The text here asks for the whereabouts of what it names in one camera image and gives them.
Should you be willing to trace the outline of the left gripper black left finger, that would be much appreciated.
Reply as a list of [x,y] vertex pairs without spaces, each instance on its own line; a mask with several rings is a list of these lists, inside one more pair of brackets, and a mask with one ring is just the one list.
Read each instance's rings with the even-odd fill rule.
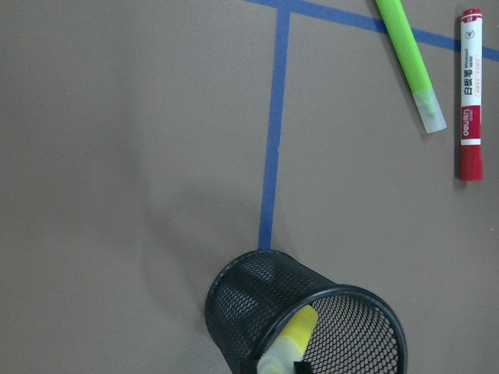
[[257,360],[244,360],[239,363],[240,374],[257,374]]

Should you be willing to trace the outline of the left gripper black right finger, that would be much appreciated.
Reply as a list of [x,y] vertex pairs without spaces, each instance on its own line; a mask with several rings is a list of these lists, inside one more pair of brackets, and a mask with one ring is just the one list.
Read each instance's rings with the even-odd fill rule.
[[310,362],[293,362],[293,369],[295,374],[312,374],[312,365]]

